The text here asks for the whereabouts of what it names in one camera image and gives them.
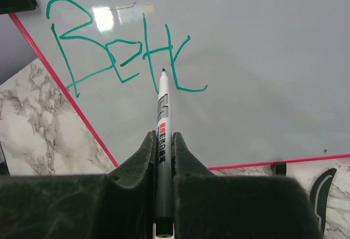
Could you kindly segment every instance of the red edge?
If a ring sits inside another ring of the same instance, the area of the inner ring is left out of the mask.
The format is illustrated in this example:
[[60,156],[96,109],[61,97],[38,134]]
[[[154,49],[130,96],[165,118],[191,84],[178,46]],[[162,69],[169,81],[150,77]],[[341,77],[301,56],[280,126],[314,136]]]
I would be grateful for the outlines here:
[[26,31],[26,29],[24,28],[23,24],[21,23],[21,21],[18,19],[18,17],[16,16],[16,14],[12,13],[9,14],[10,18],[12,19],[13,23],[16,25],[16,27],[18,28],[18,30],[22,33],[22,35],[25,37],[25,39],[28,41],[29,45],[32,47],[32,49],[34,50],[34,52],[38,55],[39,59],[41,60],[41,62],[43,63],[43,65],[45,66],[45,68],[48,70],[48,72],[51,74],[51,76],[53,77],[53,79],[56,81],[57,85],[60,87],[60,89],[62,90],[63,94],[65,95],[65,97],[69,100],[69,102],[71,103],[71,105],[73,106],[73,108],[75,109],[75,111],[78,113],[78,115],[81,117],[82,121],[85,123],[86,127],[89,129],[89,131],[92,133],[92,135],[94,136],[94,138],[97,140],[97,142],[99,143],[99,145],[101,146],[101,148],[104,150],[104,152],[107,154],[107,156],[109,157],[109,159],[112,161],[112,163],[114,164],[115,167],[118,167],[118,163],[117,161],[113,158],[112,154],[109,152],[108,148],[106,147],[106,145],[104,145],[104,143],[102,142],[102,140],[100,139],[100,137],[98,136],[97,132],[94,130],[94,128],[91,126],[91,124],[89,123],[88,119],[85,117],[84,113],[81,111],[81,109],[79,108],[79,106],[77,105],[77,103],[74,101],[73,97],[71,96],[71,94],[69,94],[68,90],[66,89],[66,87],[64,86],[64,84],[62,83],[62,81],[59,79],[59,76],[57,76],[56,72],[54,71],[54,69],[50,66],[50,64],[48,63],[48,61],[46,60],[46,58],[44,57],[43,53],[40,51],[39,47],[36,45],[36,43],[34,42],[34,40],[31,38],[31,36],[29,35],[29,33]]
[[[79,114],[81,117],[82,121],[85,123],[86,127],[91,131],[92,135],[96,138],[97,142],[100,144],[104,152],[107,154],[109,159],[112,161],[114,166],[118,167],[117,161],[113,158],[112,154],[109,152],[108,148],[94,128],[91,126],[89,123],[88,119],[85,117],[81,109],[78,107],[77,103],[74,101],[73,97],[71,94],[69,94],[68,90],[62,83],[62,81],[59,79],[59,76],[55,73],[54,69],[50,66],[46,58],[44,57],[43,53],[40,51],[39,47],[35,44],[34,40],[31,38],[29,33],[26,31],[24,28],[23,24],[21,21],[18,19],[18,17],[12,13],[9,14],[10,18],[12,19],[13,23],[17,26],[19,31],[22,33],[22,35],[25,37],[25,39],[28,41],[29,45],[33,48],[34,52],[38,55],[39,59],[41,62],[44,64],[45,68],[48,70],[48,72],[51,74],[53,79],[56,81],[60,89],[62,90],[63,94],[66,96],[66,98],[69,100],[75,111]],[[239,165],[228,165],[228,166],[216,166],[216,167],[209,167],[208,169],[211,171],[215,170],[228,170],[228,169],[234,169],[234,168],[244,168],[244,167],[255,167],[255,166],[266,166],[266,165],[273,165],[277,162],[286,162],[286,163],[294,163],[294,162],[305,162],[305,161],[319,161],[319,160],[331,160],[331,159],[341,159],[341,158],[348,158],[350,157],[350,154],[342,154],[342,155],[330,155],[330,156],[322,156],[322,157],[312,157],[312,158],[304,158],[304,159],[291,159],[291,160],[284,160],[284,161],[267,161],[267,162],[256,162],[254,164],[239,164]]]

